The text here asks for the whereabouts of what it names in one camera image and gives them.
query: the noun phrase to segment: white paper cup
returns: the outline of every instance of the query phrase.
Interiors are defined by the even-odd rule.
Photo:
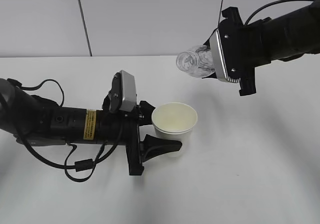
[[[192,128],[198,120],[197,112],[184,103],[167,103],[156,108],[151,116],[155,134],[162,139],[182,142],[180,151],[168,153],[180,156],[188,147]]]

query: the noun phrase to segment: table surface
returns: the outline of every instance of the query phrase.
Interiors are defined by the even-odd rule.
[[[124,69],[136,78],[138,100],[183,102],[198,113],[180,158],[154,158],[143,176],[130,177],[118,147],[82,184],[1,131],[1,224],[320,223],[319,57],[258,68],[257,94],[248,97],[239,97],[237,84],[189,77],[174,56],[2,58],[0,67],[1,77],[25,86],[56,79],[65,106],[88,109],[100,109],[113,75]],[[34,93],[61,100],[54,83]],[[140,132],[154,135],[152,126]],[[70,161],[98,149],[80,145]],[[70,147],[37,150],[63,163]]]

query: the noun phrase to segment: plastic bottle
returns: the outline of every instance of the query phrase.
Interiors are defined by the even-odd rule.
[[[205,45],[195,46],[180,53],[176,63],[179,70],[196,78],[208,77],[215,72],[210,47]]]

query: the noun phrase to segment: yellow warning label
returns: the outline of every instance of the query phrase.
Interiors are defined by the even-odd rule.
[[[84,140],[94,139],[95,129],[96,129],[96,119],[97,119],[97,111],[87,109],[86,116],[85,116],[84,131],[83,131]]]

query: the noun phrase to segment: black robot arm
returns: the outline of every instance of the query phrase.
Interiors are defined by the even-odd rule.
[[[252,16],[243,24],[236,7],[223,10],[222,15],[225,19],[205,42],[211,48],[216,70],[210,77],[239,82],[240,96],[256,93],[256,67],[273,60],[291,61],[306,53],[320,53],[320,0],[278,18],[268,17],[251,24]]]
[[[0,129],[12,133],[36,158],[60,169],[92,169],[108,155],[96,160],[55,164],[40,156],[32,146],[64,144],[125,145],[130,175],[141,175],[143,162],[158,155],[178,151],[182,143],[146,135],[140,141],[140,126],[150,125],[154,107],[137,104],[135,79],[125,71],[117,73],[105,97],[102,110],[59,106],[56,102],[29,95],[13,79],[0,79]]]

